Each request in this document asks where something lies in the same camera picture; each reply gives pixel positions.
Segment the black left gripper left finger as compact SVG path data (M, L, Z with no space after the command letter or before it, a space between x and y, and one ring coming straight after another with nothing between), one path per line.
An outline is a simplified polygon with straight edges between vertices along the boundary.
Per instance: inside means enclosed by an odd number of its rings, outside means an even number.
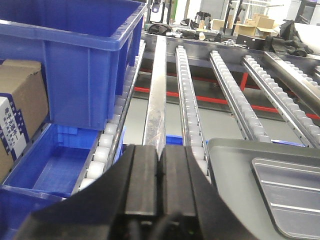
M156 148L129 145L101 177L71 197L34 211L15 240L108 240L128 218L157 216Z

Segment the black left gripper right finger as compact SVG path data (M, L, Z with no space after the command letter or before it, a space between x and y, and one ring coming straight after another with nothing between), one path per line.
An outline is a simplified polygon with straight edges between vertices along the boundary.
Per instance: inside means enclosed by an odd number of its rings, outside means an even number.
M162 151L161 240L255 240L210 183L190 147Z

